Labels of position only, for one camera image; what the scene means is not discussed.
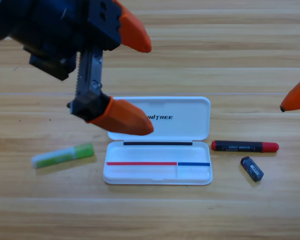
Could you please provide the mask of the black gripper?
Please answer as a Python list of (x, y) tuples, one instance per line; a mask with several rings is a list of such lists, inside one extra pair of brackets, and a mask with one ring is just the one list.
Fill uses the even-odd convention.
[(76, 67), (76, 96), (99, 95), (103, 49), (91, 42), (90, 0), (0, 0), (0, 41), (21, 43), (29, 63), (63, 81)]

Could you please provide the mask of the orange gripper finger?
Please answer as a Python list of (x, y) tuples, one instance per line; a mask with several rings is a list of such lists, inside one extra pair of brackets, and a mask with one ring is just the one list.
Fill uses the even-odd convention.
[(282, 112), (300, 110), (300, 82), (286, 95), (280, 104)]
[(90, 0), (87, 15), (91, 42), (112, 51), (125, 45), (141, 53), (152, 50), (151, 39), (141, 22), (118, 0)]
[(140, 108), (104, 93), (77, 96), (67, 107), (72, 115), (109, 132), (145, 136), (154, 131), (152, 122)]

